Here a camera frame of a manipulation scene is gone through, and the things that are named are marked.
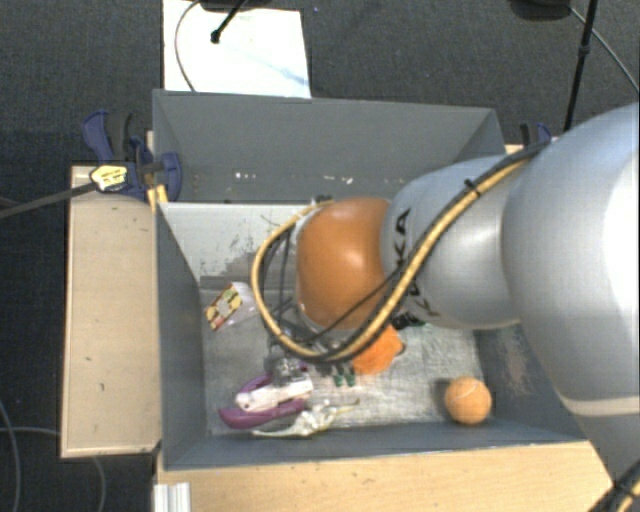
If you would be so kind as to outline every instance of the cable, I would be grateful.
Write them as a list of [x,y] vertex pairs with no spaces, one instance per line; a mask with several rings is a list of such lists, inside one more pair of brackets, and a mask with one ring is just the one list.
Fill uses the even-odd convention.
[[173,51],[176,54],[176,60],[178,61],[178,67],[180,68],[180,73],[182,73],[182,78],[184,78],[184,81],[187,82],[187,85],[189,86],[189,89],[191,89],[191,92],[198,92],[198,91],[196,91],[195,87],[191,83],[191,80],[189,80],[189,77],[187,76],[187,72],[184,69],[184,65],[182,64],[182,59],[180,59],[180,51],[178,50],[178,34],[180,32],[180,27],[182,26],[182,22],[187,17],[187,14],[189,13],[189,11],[191,9],[193,9],[196,5],[198,5],[200,3],[200,1],[201,0],[193,0],[193,2],[191,2],[189,4],[189,7],[187,7],[184,10],[182,15],[180,16],[180,19],[178,20],[178,24],[176,25],[176,31],[175,31],[175,34],[173,36]]
[[4,404],[2,400],[0,400],[0,416],[2,416],[2,421],[7,427],[6,429],[2,429],[2,432],[6,432],[9,434],[9,439],[11,440],[11,451],[13,453],[13,462],[16,470],[16,486],[14,491],[13,498],[13,512],[18,511],[18,506],[20,505],[20,493],[22,492],[22,468],[20,467],[20,452],[18,451],[18,441],[16,440],[16,429],[11,425],[11,420],[9,419],[9,415],[7,414],[7,410],[4,408]]
[[455,220],[462,215],[482,194],[500,183],[504,178],[519,168],[522,163],[535,156],[545,146],[546,143],[533,144],[502,159],[473,182],[465,182],[467,188],[463,189],[455,198],[452,199],[452,201],[449,202],[449,204],[440,212],[429,228],[425,231],[422,242],[412,249],[412,255],[408,258],[406,267],[401,273],[399,273],[399,278],[397,282],[394,283],[394,287],[390,295],[386,297],[376,308],[370,318],[363,322],[356,333],[354,333],[342,347],[337,349],[337,352],[332,351],[329,353],[321,353],[302,346],[301,342],[293,340],[287,336],[273,319],[273,316],[264,303],[258,287],[258,283],[260,282],[261,260],[270,245],[284,231],[294,226],[300,218],[308,215],[315,209],[325,206],[326,204],[320,203],[308,206],[300,213],[291,217],[282,226],[277,228],[274,233],[265,240],[256,253],[251,269],[251,286],[256,296],[258,310],[263,317],[265,325],[271,330],[276,340],[285,349],[307,361],[322,360],[324,362],[338,363],[355,357],[355,355],[365,350],[367,346],[375,341],[376,334],[384,328],[393,310],[402,300],[405,292],[413,281],[413,278],[435,247],[437,241],[453,224],[453,222],[455,222]]
[[280,263],[280,281],[278,289],[278,323],[282,321],[283,304],[284,304],[284,281],[286,278],[287,260],[289,259],[289,249],[291,247],[291,230],[285,233],[284,241],[284,254],[282,255],[282,262]]
[[220,26],[217,29],[215,29],[213,32],[211,32],[212,43],[218,44],[220,42],[220,37],[222,36],[222,32],[224,31],[225,28],[227,28],[227,25],[231,23],[231,20],[236,17],[236,14],[238,14],[238,11],[242,9],[244,4],[246,3],[247,3],[247,0],[238,0],[236,2],[236,5],[233,6],[233,9],[231,9],[231,12],[227,14],[227,17],[222,21]]
[[288,229],[287,231],[285,231],[281,236],[278,237],[277,240],[274,241],[274,243],[272,243],[269,248],[267,249],[267,252],[265,253],[265,256],[261,262],[261,271],[260,271],[260,290],[262,291],[262,294],[264,295],[265,293],[265,281],[267,278],[267,273],[269,272],[269,269],[271,268],[271,263],[273,262],[277,252],[280,250],[280,246],[282,245],[283,241],[286,243],[285,245],[285,251],[287,251],[287,254],[284,255],[284,262],[283,264],[281,264],[281,273],[284,272],[284,266],[286,266],[287,263],[287,258],[288,258],[288,251],[289,251],[289,242],[288,239],[291,236],[291,231],[293,231],[293,227]]
[[[0,434],[8,434],[11,439],[12,452],[15,461],[16,468],[16,488],[15,495],[13,499],[13,512],[17,512],[20,506],[20,494],[22,492],[22,469],[20,467],[20,453],[18,452],[18,443],[15,437],[15,434],[43,434],[52,437],[60,437],[60,433],[55,430],[51,430],[48,428],[40,428],[40,427],[14,427],[9,420],[9,416],[7,415],[7,411],[0,400],[0,416],[2,416],[2,421],[6,425],[6,428],[0,428]],[[104,468],[100,461],[96,457],[91,457],[93,464],[98,471],[98,476],[100,477],[100,502],[98,503],[97,512],[102,512],[104,510],[104,504],[107,498],[107,478],[104,474]]]
[[74,197],[81,196],[82,194],[94,192],[95,190],[96,190],[96,184],[93,182],[90,182],[84,185],[80,185],[79,187],[74,187],[72,189],[65,190],[63,192],[51,194],[50,196],[41,197],[40,199],[36,199],[35,201],[31,201],[29,203],[17,204],[16,206],[12,206],[11,208],[7,208],[6,210],[0,211],[0,219],[13,217],[14,215],[18,215],[19,213],[24,213],[31,210],[35,210],[37,208],[42,208],[43,206],[54,204],[59,201],[67,201],[69,199],[73,199]]
[[580,47],[578,48],[578,62],[576,63],[576,69],[573,74],[573,84],[571,85],[571,96],[569,97],[569,105],[567,106],[567,114],[564,118],[563,131],[568,131],[573,123],[573,113],[576,109],[576,103],[578,102],[578,92],[580,91],[580,82],[582,81],[582,72],[584,70],[584,64],[591,51],[591,34],[593,32],[593,22],[596,18],[596,10],[598,9],[598,0],[589,0],[589,7],[587,8],[587,18],[584,24],[584,30],[582,31],[582,39],[580,40]]
[[365,302],[368,302],[371,298],[375,297],[383,288],[388,286],[393,280],[400,274],[400,271],[403,270],[403,267],[397,267],[391,274],[389,274],[384,281],[382,281],[378,286],[376,286],[373,290],[371,290],[367,295],[362,297],[358,302],[356,302],[353,306],[351,306],[347,311],[345,311],[342,315],[340,315],[336,320],[333,321],[328,327],[325,327],[320,332],[314,334],[313,336],[306,338],[303,340],[303,343],[309,344],[316,339],[328,334],[333,331],[340,323],[349,318],[355,311],[360,308]]
[[[569,6],[569,9],[571,10],[571,14],[573,14],[578,20],[580,20],[583,25],[586,25],[587,20],[584,19],[584,16],[582,16],[578,11],[576,11],[571,5]],[[616,52],[613,51],[613,48],[611,48],[611,46],[609,46],[609,44],[604,40],[604,38],[600,35],[600,33],[595,28],[592,29],[592,32],[593,32],[593,35],[595,36],[595,38],[600,42],[602,47],[607,51],[607,53],[611,56],[611,58],[618,65],[620,70],[627,77],[627,79],[629,80],[629,82],[631,83],[633,88],[635,89],[636,93],[640,94],[640,88],[638,88],[638,84],[633,79],[633,77],[631,76],[631,73],[629,72],[627,67],[623,64],[623,62],[620,60],[620,58],[618,57]]]
[[633,464],[591,508],[590,512],[626,512],[640,499],[640,460]]
[[7,199],[6,197],[0,196],[0,208],[13,208],[14,206],[18,206],[20,203],[14,201],[13,199]]

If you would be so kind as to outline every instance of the black cable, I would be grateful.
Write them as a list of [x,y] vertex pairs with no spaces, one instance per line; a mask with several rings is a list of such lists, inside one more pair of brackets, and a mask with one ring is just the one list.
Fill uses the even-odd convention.
[[[583,25],[587,23],[584,17],[578,11],[576,11],[573,7],[569,6],[569,10],[571,11],[571,14],[573,14]],[[627,77],[627,80],[629,80],[629,82],[631,83],[631,86],[635,89],[636,93],[640,94],[640,88],[638,88],[638,84],[633,79],[633,77],[631,76],[631,73],[629,72],[627,67],[624,65],[622,60],[620,60],[620,57],[618,57],[616,52],[613,51],[613,48],[609,46],[609,43],[607,43],[604,40],[602,35],[600,35],[600,32],[598,32],[595,28],[592,29],[592,32],[593,32],[593,36],[598,40],[598,42],[602,45],[602,47],[606,50],[606,52],[611,56],[611,58],[618,65],[622,73],[624,73],[624,76]]]
[[238,14],[238,11],[242,9],[244,4],[246,3],[247,3],[247,0],[238,0],[238,2],[236,2],[236,5],[233,6],[233,8],[231,9],[231,12],[227,14],[227,17],[222,21],[220,26],[217,29],[215,29],[213,32],[211,32],[212,43],[218,44],[220,42],[220,37],[222,36],[222,32],[224,31],[225,28],[227,28],[227,25],[231,23],[231,20],[235,18],[236,14]]
[[271,312],[276,314],[282,312],[284,314],[287,311],[289,311],[292,307],[293,307],[293,299],[289,297],[288,299],[285,299],[282,302],[282,304],[278,304],[275,308],[273,308]]
[[[15,462],[16,486],[12,511],[17,512],[20,508],[20,495],[22,493],[22,468],[20,463],[20,452],[18,450],[18,441],[16,439],[16,434],[43,434],[52,437],[60,437],[60,432],[41,427],[14,427],[11,424],[11,420],[9,419],[9,415],[4,408],[2,400],[0,400],[0,417],[2,417],[2,422],[6,427],[0,428],[0,434],[9,435],[9,439],[11,440],[11,451],[13,453]],[[104,468],[102,467],[102,464],[100,464],[100,461],[96,457],[91,457],[91,459],[94,466],[96,467],[96,470],[98,471],[98,476],[100,477],[100,502],[98,503],[98,508],[96,510],[97,512],[102,512],[104,510],[104,503],[107,498],[107,478],[104,474]]]
[[280,249],[282,242],[285,240],[287,236],[289,236],[287,235],[287,233],[283,233],[276,240],[274,240],[274,242],[269,247],[267,247],[267,252],[265,253],[264,258],[262,259],[262,262],[260,265],[260,275],[259,275],[258,283],[260,285],[260,293],[262,294],[263,297],[265,293],[265,283],[266,283],[267,273],[269,272],[269,268],[271,267],[271,263],[273,262],[273,259],[275,258],[276,253]]
[[4,408],[2,400],[0,400],[0,416],[2,416],[2,422],[7,427],[6,429],[2,429],[2,431],[9,434],[9,440],[11,441],[11,451],[13,453],[13,463],[16,471],[16,483],[12,510],[13,512],[17,512],[20,505],[20,494],[22,492],[22,468],[20,467],[20,451],[18,450],[18,441],[15,434],[16,430],[11,424],[11,420],[9,419],[9,415],[7,414],[7,410]]
[[578,50],[578,62],[576,64],[576,70],[573,75],[573,85],[571,87],[571,97],[569,98],[569,106],[567,107],[567,115],[564,120],[564,131],[566,132],[571,128],[573,123],[573,114],[578,101],[578,91],[580,90],[580,82],[582,80],[582,72],[584,70],[584,63],[587,55],[591,51],[591,33],[593,32],[593,22],[596,18],[596,10],[598,8],[598,0],[591,0],[589,2],[589,8],[587,10],[587,18],[584,24],[584,30],[582,32],[582,41],[580,42],[580,48]]
[[178,34],[180,33],[180,27],[182,26],[182,22],[187,17],[187,14],[189,13],[189,11],[191,11],[191,9],[193,9],[199,3],[200,3],[200,0],[193,0],[193,2],[189,4],[189,6],[184,10],[182,15],[180,16],[180,19],[178,20],[178,24],[176,25],[176,31],[173,34],[173,51],[176,54],[176,61],[178,62],[178,68],[180,68],[180,73],[182,73],[182,78],[184,78],[184,81],[187,82],[187,85],[189,86],[189,89],[191,90],[191,92],[197,92],[197,91],[193,86],[193,84],[191,83],[191,80],[189,80],[189,77],[187,76],[187,72],[184,69],[184,65],[182,64],[182,59],[180,58],[180,51],[178,50]]
[[43,206],[54,204],[59,201],[66,201],[68,199],[73,199],[74,197],[81,196],[88,192],[94,192],[95,190],[96,190],[95,183],[93,182],[86,183],[84,185],[80,185],[79,187],[74,187],[70,190],[65,190],[64,192],[58,192],[57,194],[52,194],[50,196],[36,199],[35,201],[31,201],[29,203],[19,204],[18,206],[14,206],[12,208],[7,208],[6,210],[2,210],[0,211],[0,219],[6,219],[7,217],[12,217],[14,215],[18,215],[19,213],[28,212],[30,210],[35,210],[36,208],[41,208]]
[[[463,188],[453,199],[451,199],[447,203],[447,205],[440,211],[440,213],[429,224],[427,229],[424,230],[424,232],[422,233],[422,236],[419,239],[420,242],[416,243],[411,248],[407,258],[405,259],[405,261],[403,263],[403,265],[398,266],[391,274],[389,274],[389,276],[387,276],[385,278],[385,280],[380,285],[378,285],[378,287],[376,287],[373,291],[371,291],[366,297],[363,297],[360,301],[358,301],[358,303],[356,303],[354,306],[352,306],[346,313],[344,313],[338,320],[333,322],[329,327],[327,327],[324,330],[320,331],[319,333],[317,333],[316,335],[312,336],[311,338],[307,338],[305,340],[302,340],[301,343],[308,344],[311,341],[313,341],[315,339],[318,339],[319,337],[330,333],[332,330],[335,329],[335,327],[340,322],[342,322],[346,317],[351,315],[364,302],[366,302],[367,300],[371,299],[371,297],[375,296],[385,286],[388,286],[389,289],[393,289],[395,287],[395,285],[397,284],[397,282],[400,280],[404,270],[406,270],[406,267],[408,266],[409,262],[415,256],[417,251],[420,249],[422,241],[430,234],[430,232],[442,220],[442,218],[445,215],[447,215],[448,212],[454,206],[456,206],[460,202],[460,200],[468,193],[469,187],[475,189],[479,184],[481,184],[482,182],[484,182],[485,180],[487,180],[488,178],[490,178],[494,174],[500,172],[502,169],[504,169],[504,168],[506,168],[506,167],[508,167],[510,165],[516,164],[516,163],[518,163],[520,161],[528,160],[528,159],[532,158],[533,156],[537,155],[547,145],[548,145],[548,142],[537,142],[537,143],[534,143],[534,144],[531,144],[531,145],[525,147],[524,149],[522,149],[522,150],[520,150],[520,151],[518,151],[516,153],[513,153],[511,155],[507,155],[505,158],[501,159],[499,162],[494,164],[488,171],[486,171],[483,174],[481,174],[475,180],[470,181],[470,183],[466,183],[465,184],[465,188]],[[383,296],[380,299],[380,301],[378,302],[378,304],[376,305],[376,307],[373,309],[373,311],[370,313],[369,317],[364,322],[362,322],[360,327],[358,329],[356,329],[352,334],[350,334],[349,337],[344,342],[342,342],[340,344],[340,346],[338,346],[337,348],[329,349],[329,350],[327,350],[326,352],[324,352],[322,354],[318,354],[317,356],[305,356],[305,357],[303,357],[303,359],[305,361],[307,361],[307,362],[310,362],[310,363],[315,363],[315,362],[323,363],[323,362],[325,362],[325,363],[330,363],[330,364],[339,364],[339,363],[342,363],[342,362],[349,361],[349,360],[353,359],[354,357],[356,357],[357,355],[361,354],[363,351],[365,351],[367,348],[369,348],[373,343],[375,343],[375,341],[377,340],[378,333],[381,332],[386,327],[387,322],[385,322],[383,324],[383,326],[381,326],[381,328],[379,329],[378,333],[376,333],[376,336],[372,336],[372,338],[367,343],[363,344],[363,346],[360,347],[357,351],[355,351],[354,353],[349,354],[347,356],[343,356],[343,357],[338,358],[338,359],[331,359],[329,361],[329,359],[332,356],[335,356],[336,354],[342,352],[344,349],[348,348],[350,344],[352,344],[355,340],[357,340],[359,338],[359,336],[365,331],[365,329],[367,329],[367,327],[371,323],[371,321],[381,311],[381,309],[382,309],[382,307],[384,306],[385,303],[386,303],[386,297]],[[285,350],[287,350],[287,347],[284,344],[281,343],[281,345]]]
[[640,460],[633,464],[621,477],[616,479],[590,512],[617,512],[622,502],[627,498],[633,501],[640,499],[640,495],[633,494],[633,488],[640,482]]
[[20,203],[17,201],[13,201],[12,199],[7,199],[6,197],[0,196],[0,208],[13,208],[14,206],[18,206]]
[[287,269],[287,260],[289,259],[289,249],[291,247],[291,230],[285,233],[284,241],[284,254],[282,255],[282,262],[280,263],[280,282],[278,286],[278,323],[282,321],[283,305],[284,305],[284,281],[285,271]]

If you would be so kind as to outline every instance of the small tan ball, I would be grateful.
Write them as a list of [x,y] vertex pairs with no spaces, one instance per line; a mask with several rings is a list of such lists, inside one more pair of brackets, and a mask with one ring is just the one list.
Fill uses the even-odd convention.
[[459,377],[447,387],[444,403],[454,420],[476,425],[489,415],[492,399],[484,382],[473,377]]

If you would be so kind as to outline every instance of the blue clamp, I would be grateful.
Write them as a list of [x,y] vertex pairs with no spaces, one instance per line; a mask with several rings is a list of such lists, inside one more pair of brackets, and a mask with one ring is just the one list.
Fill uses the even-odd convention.
[[522,123],[520,125],[522,143],[529,146],[536,142],[551,142],[551,130],[544,123]]
[[182,189],[182,167],[174,152],[163,153],[154,163],[153,153],[137,136],[129,137],[131,115],[109,115],[106,110],[93,112],[82,122],[85,144],[93,150],[100,165],[118,163],[127,169],[127,185],[118,190],[140,201],[146,201],[146,191],[152,188],[144,176],[155,175],[155,182],[167,189],[169,201],[176,201]]

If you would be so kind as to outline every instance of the black stand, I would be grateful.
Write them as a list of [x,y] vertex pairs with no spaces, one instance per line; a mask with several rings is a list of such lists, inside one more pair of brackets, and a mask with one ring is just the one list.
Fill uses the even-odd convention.
[[217,29],[215,29],[213,32],[211,32],[212,43],[218,44],[220,42],[220,36],[222,35],[222,31],[227,27],[229,23],[231,23],[231,20],[235,17],[236,14],[238,14],[238,11],[242,9],[244,4],[246,3],[247,3],[247,0],[239,0],[238,2],[236,2],[236,5],[233,6],[233,8],[231,9],[231,12],[227,14],[227,17],[220,24],[220,26]]
[[580,90],[580,80],[582,79],[582,71],[584,69],[584,62],[591,51],[591,33],[593,32],[593,21],[596,17],[596,9],[598,7],[598,0],[591,0],[589,2],[589,10],[587,11],[586,22],[584,24],[584,31],[582,32],[582,41],[578,50],[578,63],[576,65],[576,72],[573,76],[573,87],[571,88],[571,98],[569,98],[569,106],[567,108],[567,116],[564,120],[564,131],[566,132],[571,128],[573,123],[573,112],[576,108],[576,101],[578,100],[578,91]]

